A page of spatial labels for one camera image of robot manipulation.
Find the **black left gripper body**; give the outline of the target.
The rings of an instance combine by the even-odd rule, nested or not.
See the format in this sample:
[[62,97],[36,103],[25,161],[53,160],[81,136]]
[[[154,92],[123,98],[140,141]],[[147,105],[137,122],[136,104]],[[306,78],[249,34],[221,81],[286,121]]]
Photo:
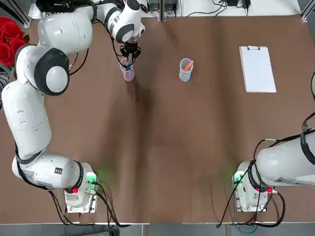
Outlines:
[[123,57],[128,58],[129,54],[136,53],[137,57],[141,54],[141,48],[138,47],[138,43],[125,42],[124,45],[120,46],[120,52]]

